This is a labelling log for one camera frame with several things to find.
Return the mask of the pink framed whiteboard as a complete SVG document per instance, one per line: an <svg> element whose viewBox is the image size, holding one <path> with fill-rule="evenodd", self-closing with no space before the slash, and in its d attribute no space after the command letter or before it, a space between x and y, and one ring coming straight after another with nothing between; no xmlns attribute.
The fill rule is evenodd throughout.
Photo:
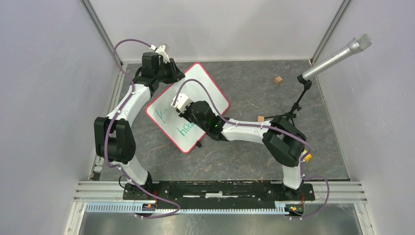
<svg viewBox="0 0 415 235"><path fill-rule="evenodd" d="M184 79L169 85L157 95L146 107L146 114L183 153L190 152L205 135L205 132L195 124L179 117L177 111L171 106L179 87L189 79L195 79L199 83L187 82L181 89L181 93L187 95L192 101L207 101L210 107L213 107L208 98L209 94L221 114L224 114L230 106L228 99L200 63L193 64L185 71Z"/></svg>

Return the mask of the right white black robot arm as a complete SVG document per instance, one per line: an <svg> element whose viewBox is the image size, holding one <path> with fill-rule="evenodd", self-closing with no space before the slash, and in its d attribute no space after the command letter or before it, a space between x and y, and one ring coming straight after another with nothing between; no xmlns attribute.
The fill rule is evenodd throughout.
<svg viewBox="0 0 415 235"><path fill-rule="evenodd" d="M305 135L292 123L276 116L271 121L238 121L216 114L206 101L172 102L179 117L195 124L215 141L249 141L263 144L282 165L283 195L295 200L302 194L300 159L305 154Z"/></svg>

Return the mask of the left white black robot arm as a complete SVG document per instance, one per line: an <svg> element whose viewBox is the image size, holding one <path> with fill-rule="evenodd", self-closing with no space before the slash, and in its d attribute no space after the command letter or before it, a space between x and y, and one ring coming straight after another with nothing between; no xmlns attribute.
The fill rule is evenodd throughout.
<svg viewBox="0 0 415 235"><path fill-rule="evenodd" d="M154 187L150 173L135 156L136 142L131 125L161 83L173 84L184 77L167 53L145 52L141 67L135 77L130 78L127 94L114 110L94 121L96 154L109 168L121 171L128 183L136 186L135 193L141 199L149 199Z"/></svg>

